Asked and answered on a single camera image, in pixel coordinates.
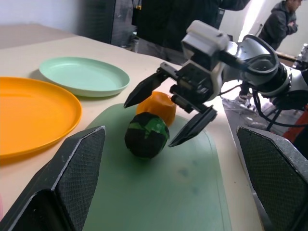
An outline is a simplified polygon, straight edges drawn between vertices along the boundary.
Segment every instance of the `table surface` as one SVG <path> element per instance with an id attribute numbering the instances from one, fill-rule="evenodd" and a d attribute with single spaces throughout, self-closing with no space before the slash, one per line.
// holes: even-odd
<path id="1" fill-rule="evenodd" d="M 285 54 L 285 53 L 278 52 L 278 51 L 276 51 L 276 54 L 281 56 L 281 57 L 287 58 L 287 59 L 292 59 L 294 61 L 296 60 L 296 57 L 289 55 L 289 54 Z"/>
<path id="2" fill-rule="evenodd" d="M 89 38 L 75 36 L 1 49 L 0 76 L 42 80 L 43 76 L 38 71 L 40 63 L 59 56 L 86 57 L 107 62 L 123 69 L 131 78 L 130 85 L 115 97 L 96 100 L 78 97 L 82 104 L 83 115 L 71 135 L 83 130 L 104 109 L 116 103 L 123 103 L 136 85 L 153 74 L 163 62 L 155 57 L 136 54 Z M 157 90 L 169 93 L 172 84 L 172 80 L 167 80 Z M 206 104 L 213 104 L 218 111 L 217 118 L 206 127 L 206 130 L 216 143 L 232 229 L 234 231 L 261 231 L 263 229 L 257 208 L 234 144 L 221 99 L 217 97 Z M 187 119 L 195 115 L 194 112 L 187 114 L 179 108 L 177 114 Z M 3 199 L 4 215 L 33 175 L 54 156 L 62 142 L 63 140 L 47 150 L 34 153 L 28 158 L 21 158 L 19 161 L 0 162 L 0 194 Z"/>

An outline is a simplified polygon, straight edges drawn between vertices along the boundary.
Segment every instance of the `white wall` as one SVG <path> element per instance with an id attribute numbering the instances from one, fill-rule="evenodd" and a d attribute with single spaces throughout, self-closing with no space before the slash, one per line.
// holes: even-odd
<path id="1" fill-rule="evenodd" d="M 242 31 L 247 11 L 251 2 L 242 11 L 226 11 L 220 25 L 220 30 L 233 36 L 235 42 L 238 41 Z"/>
<path id="2" fill-rule="evenodd" d="M 81 0 L 0 0 L 0 25 L 38 23 L 77 33 Z"/>
<path id="3" fill-rule="evenodd" d="M 267 0 L 264 2 L 262 10 L 257 17 L 257 20 L 252 30 L 250 31 L 250 34 L 255 34 L 260 24 L 264 25 L 265 21 L 270 15 L 270 11 L 280 1 L 281 0 Z M 296 16 L 296 23 L 299 25 L 298 32 L 287 36 L 278 48 L 278 51 L 293 56 L 297 56 L 300 53 L 303 44 L 308 43 L 308 2 L 302 2 L 302 5 L 296 11 Z"/>

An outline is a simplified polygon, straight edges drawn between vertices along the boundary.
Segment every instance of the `dark jacket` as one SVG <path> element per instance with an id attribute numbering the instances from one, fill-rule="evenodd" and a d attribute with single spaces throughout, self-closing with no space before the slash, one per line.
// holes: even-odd
<path id="1" fill-rule="evenodd" d="M 194 20 L 214 26 L 218 8 L 240 11 L 250 0 L 142 0 L 138 36 L 182 51 L 181 40 Z"/>
<path id="2" fill-rule="evenodd" d="M 296 14 L 289 13 L 285 1 L 282 1 L 271 10 L 271 15 L 265 22 L 259 37 L 277 50 L 287 35 L 297 31 L 298 25 L 295 23 L 294 26 L 288 26 L 290 22 L 296 22 Z"/>

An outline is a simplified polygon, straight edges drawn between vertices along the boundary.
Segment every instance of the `floor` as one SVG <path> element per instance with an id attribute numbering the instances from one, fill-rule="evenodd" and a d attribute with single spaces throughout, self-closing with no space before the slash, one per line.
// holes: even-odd
<path id="1" fill-rule="evenodd" d="M 238 81 L 231 81 L 231 82 L 225 83 L 221 92 L 224 92 L 238 84 L 239 84 Z M 239 157 L 241 159 L 246 175 L 248 176 L 248 172 L 245 167 L 244 157 L 242 154 L 242 150 L 240 148 L 240 143 L 236 136 L 237 127 L 238 126 L 249 126 L 249 127 L 254 127 L 254 128 L 265 130 L 269 123 L 265 119 L 261 118 L 258 115 L 258 113 L 253 110 L 254 109 L 253 99 L 250 100 L 250 103 L 251 103 L 250 109 L 246 107 L 249 103 L 247 103 L 245 106 L 239 102 L 237 98 L 239 95 L 239 92 L 240 92 L 240 88 L 236 88 L 235 90 L 223 95 L 222 102 L 223 102 L 223 106 L 224 106 L 224 109 L 225 109 L 225 112 L 226 112 L 226 115 L 229 121 L 229 125 L 231 128 L 233 137 L 234 137 L 235 144 L 237 146 L 237 149 L 239 150 Z M 275 108 L 269 102 L 268 99 L 261 98 L 261 104 L 262 104 L 262 111 L 265 115 Z M 295 110 L 283 111 L 281 115 L 277 118 L 277 122 L 294 124 L 301 115 L 302 115 L 302 112 L 298 112 Z M 287 129 L 288 128 L 274 125 L 270 131 L 272 133 L 282 136 L 284 132 L 287 131 Z M 268 218 L 254 190 L 253 190 L 253 196 L 254 196 L 254 199 L 255 199 L 259 214 L 260 214 L 260 218 L 264 225 L 264 230 L 273 231 L 274 229 L 270 222 L 270 219 Z"/>

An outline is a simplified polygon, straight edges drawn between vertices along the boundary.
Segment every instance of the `green cutting board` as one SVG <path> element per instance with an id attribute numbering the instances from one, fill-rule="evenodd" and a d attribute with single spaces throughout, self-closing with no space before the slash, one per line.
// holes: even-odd
<path id="1" fill-rule="evenodd" d="M 184 144 L 140 160 L 124 136 L 136 106 L 116 104 L 88 128 L 106 126 L 96 191 L 83 231 L 231 231 L 217 151 L 201 132 Z M 170 140 L 187 121 L 179 116 Z"/>

